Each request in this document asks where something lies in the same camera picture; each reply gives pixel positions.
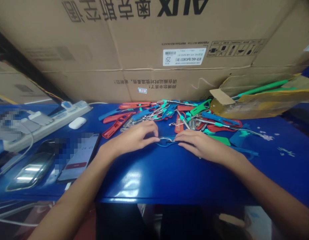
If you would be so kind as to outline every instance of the cardboard flap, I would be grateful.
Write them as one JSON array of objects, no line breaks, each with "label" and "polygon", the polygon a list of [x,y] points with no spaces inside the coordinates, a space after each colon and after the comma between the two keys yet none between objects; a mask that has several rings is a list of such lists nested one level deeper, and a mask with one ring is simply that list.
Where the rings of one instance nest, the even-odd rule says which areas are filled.
[{"label": "cardboard flap", "polygon": [[297,88],[297,89],[309,89],[309,78],[304,76],[298,76],[291,79],[285,85],[282,86],[283,88]]},{"label": "cardboard flap", "polygon": [[220,89],[212,89],[212,90],[210,90],[210,93],[222,105],[229,105],[229,104],[234,104],[235,103],[235,101],[231,97],[229,97],[227,94],[225,94]]},{"label": "cardboard flap", "polygon": [[228,96],[236,96],[250,89],[261,87],[280,80],[291,79],[292,74],[256,74],[228,77],[219,87]]}]

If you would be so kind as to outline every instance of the cardboard box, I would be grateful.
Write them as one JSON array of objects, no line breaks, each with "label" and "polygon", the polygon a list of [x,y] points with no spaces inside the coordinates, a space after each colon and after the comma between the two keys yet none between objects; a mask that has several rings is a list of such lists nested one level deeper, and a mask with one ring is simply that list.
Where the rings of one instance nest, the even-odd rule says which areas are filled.
[{"label": "cardboard box", "polygon": [[42,71],[244,67],[297,2],[6,0],[0,31]]},{"label": "cardboard box", "polygon": [[[290,79],[284,88],[294,91],[279,91],[243,95],[235,102],[231,97],[266,84]],[[289,74],[244,75],[229,77],[219,89],[210,90],[214,96],[211,110],[228,119],[253,119],[275,117],[300,102],[309,102],[309,79]]]},{"label": "cardboard box", "polygon": [[309,64],[309,0],[5,0],[0,31],[75,101],[201,100]]},{"label": "cardboard box", "polygon": [[55,104],[41,89],[18,72],[0,73],[0,104],[24,104],[42,101],[40,104]]},{"label": "cardboard box", "polygon": [[293,11],[279,26],[253,66],[308,66],[309,0],[297,1]]}]

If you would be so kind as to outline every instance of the plug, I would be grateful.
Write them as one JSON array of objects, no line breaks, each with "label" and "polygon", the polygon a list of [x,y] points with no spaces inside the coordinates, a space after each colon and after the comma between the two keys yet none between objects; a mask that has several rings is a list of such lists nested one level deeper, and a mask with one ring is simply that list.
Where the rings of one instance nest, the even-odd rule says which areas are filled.
[{"label": "plug", "polygon": [[32,122],[31,120],[27,118],[22,118],[20,121],[14,120],[12,128],[25,133],[29,134],[30,132],[34,132],[35,130],[39,129],[41,126],[35,122]]},{"label": "plug", "polygon": [[45,115],[44,113],[38,111],[38,112],[35,112],[34,114],[31,114],[28,116],[28,118],[37,123],[37,124],[40,124],[41,126],[45,126],[45,125],[48,125],[50,124],[51,122],[53,122],[53,119],[47,115]]}]

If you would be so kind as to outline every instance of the green screwdriver handle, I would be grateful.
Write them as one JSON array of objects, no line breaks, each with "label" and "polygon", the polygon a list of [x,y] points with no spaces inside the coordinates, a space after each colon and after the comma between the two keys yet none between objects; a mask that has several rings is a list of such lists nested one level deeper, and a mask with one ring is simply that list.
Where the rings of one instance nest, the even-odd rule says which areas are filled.
[{"label": "green screwdriver handle", "polygon": [[297,90],[297,88],[276,88],[276,89],[267,90],[264,92],[293,91],[293,90]]},{"label": "green screwdriver handle", "polygon": [[281,80],[281,81],[278,81],[278,82],[270,83],[270,84],[267,84],[265,86],[261,86],[261,87],[257,87],[257,88],[248,90],[247,92],[240,93],[240,94],[238,94],[238,97],[241,97],[242,95],[249,95],[249,94],[261,92],[261,91],[267,90],[269,88],[282,86],[282,85],[286,84],[287,82],[288,82],[288,80]]}]

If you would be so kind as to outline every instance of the finger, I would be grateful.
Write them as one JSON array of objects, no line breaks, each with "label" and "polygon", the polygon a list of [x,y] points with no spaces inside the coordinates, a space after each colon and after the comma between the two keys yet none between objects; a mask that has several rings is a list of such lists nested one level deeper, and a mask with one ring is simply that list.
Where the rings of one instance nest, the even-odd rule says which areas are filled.
[{"label": "finger", "polygon": [[144,148],[145,146],[154,143],[154,142],[160,142],[160,139],[158,137],[151,137],[147,138],[141,141],[141,147]]},{"label": "finger", "polygon": [[176,142],[188,142],[195,145],[195,138],[193,136],[179,136],[175,137]]},{"label": "finger", "polygon": [[153,132],[155,137],[159,137],[158,126],[154,121],[149,121],[147,128],[149,129],[147,133]]},{"label": "finger", "polygon": [[197,134],[197,131],[186,129],[176,135],[176,138],[179,136],[194,136]]},{"label": "finger", "polygon": [[197,157],[201,157],[200,151],[196,147],[193,147],[193,146],[186,144],[186,143],[178,143],[178,145],[183,147],[184,149],[188,150],[189,152],[192,152]]},{"label": "finger", "polygon": [[147,133],[153,132],[155,137],[159,136],[158,126],[156,124],[150,124],[150,125],[144,126],[144,130],[145,130],[144,135],[146,135]]}]

